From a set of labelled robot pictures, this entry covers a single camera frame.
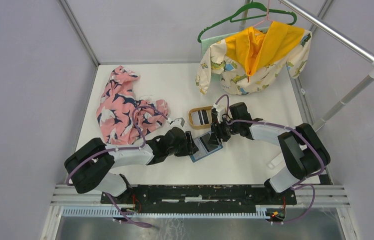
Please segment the black credit card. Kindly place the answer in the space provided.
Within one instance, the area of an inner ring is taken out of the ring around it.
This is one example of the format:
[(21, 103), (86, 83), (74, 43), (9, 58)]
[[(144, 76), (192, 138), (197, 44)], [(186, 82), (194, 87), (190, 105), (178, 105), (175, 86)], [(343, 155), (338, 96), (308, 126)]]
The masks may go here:
[(200, 136), (199, 141), (201, 142), (207, 153), (212, 153), (223, 148), (223, 146), (216, 138), (216, 135), (211, 131)]

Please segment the blue leather card holder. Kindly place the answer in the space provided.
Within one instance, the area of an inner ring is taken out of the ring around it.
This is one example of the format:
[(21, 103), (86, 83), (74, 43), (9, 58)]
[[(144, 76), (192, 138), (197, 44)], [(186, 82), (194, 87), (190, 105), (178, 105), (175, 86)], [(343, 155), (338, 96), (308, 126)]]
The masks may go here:
[(193, 163), (221, 150), (222, 144), (218, 142), (215, 135), (209, 131), (193, 139), (194, 144), (198, 148), (198, 151), (190, 156)]

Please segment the oval wooden tray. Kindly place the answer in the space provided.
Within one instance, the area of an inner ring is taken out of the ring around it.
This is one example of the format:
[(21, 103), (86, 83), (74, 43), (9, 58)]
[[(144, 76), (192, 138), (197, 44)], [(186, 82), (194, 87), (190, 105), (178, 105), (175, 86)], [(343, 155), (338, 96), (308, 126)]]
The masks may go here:
[(194, 130), (209, 129), (211, 119), (212, 106), (204, 106), (192, 108), (188, 112), (189, 125)]

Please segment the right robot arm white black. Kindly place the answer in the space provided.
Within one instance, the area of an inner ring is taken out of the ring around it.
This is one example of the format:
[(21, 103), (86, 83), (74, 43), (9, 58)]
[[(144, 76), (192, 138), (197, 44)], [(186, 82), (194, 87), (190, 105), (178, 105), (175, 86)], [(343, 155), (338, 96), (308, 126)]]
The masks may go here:
[(284, 191), (294, 189), (305, 179), (321, 174), (331, 157), (308, 123), (295, 128), (251, 118), (247, 106), (239, 102), (224, 108), (214, 104), (211, 108), (211, 145), (227, 142), (240, 135), (252, 141), (264, 141), (279, 146), (285, 166), (265, 181), (263, 196), (270, 204), (278, 203)]

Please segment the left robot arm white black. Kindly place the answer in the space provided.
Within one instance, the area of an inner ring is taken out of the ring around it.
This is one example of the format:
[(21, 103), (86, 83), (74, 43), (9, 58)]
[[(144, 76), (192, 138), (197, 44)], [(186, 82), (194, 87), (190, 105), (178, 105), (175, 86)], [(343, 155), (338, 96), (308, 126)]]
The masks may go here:
[(111, 169), (154, 165), (169, 156), (192, 156), (198, 150), (190, 131), (179, 127), (146, 140), (144, 146), (105, 144), (101, 138), (95, 137), (65, 160), (64, 167), (68, 173), (66, 183), (75, 187), (78, 194), (97, 190), (125, 204), (132, 197), (129, 182), (122, 174), (110, 173)]

